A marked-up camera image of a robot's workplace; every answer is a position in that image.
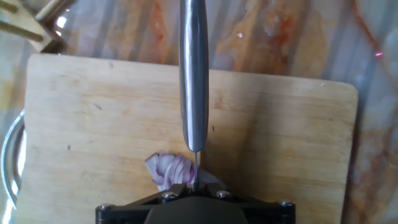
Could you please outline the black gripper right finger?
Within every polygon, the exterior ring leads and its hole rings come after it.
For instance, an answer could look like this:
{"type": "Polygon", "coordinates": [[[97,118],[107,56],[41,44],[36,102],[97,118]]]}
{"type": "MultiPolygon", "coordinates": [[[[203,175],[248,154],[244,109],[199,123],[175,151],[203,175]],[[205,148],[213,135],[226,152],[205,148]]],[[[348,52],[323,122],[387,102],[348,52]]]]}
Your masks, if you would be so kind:
{"type": "Polygon", "coordinates": [[[295,204],[288,200],[265,202],[221,184],[201,184],[200,195],[210,199],[200,208],[209,223],[295,223],[295,204]]]}

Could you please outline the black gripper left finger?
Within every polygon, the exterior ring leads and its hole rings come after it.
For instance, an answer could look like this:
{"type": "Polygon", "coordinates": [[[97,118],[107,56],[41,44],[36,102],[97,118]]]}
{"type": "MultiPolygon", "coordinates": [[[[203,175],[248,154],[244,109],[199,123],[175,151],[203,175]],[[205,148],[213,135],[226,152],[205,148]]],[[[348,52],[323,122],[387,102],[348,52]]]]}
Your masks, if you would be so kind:
{"type": "Polygon", "coordinates": [[[144,223],[150,211],[158,205],[192,196],[193,190],[184,184],[173,184],[163,190],[127,205],[104,203],[95,209],[96,224],[144,223]]]}

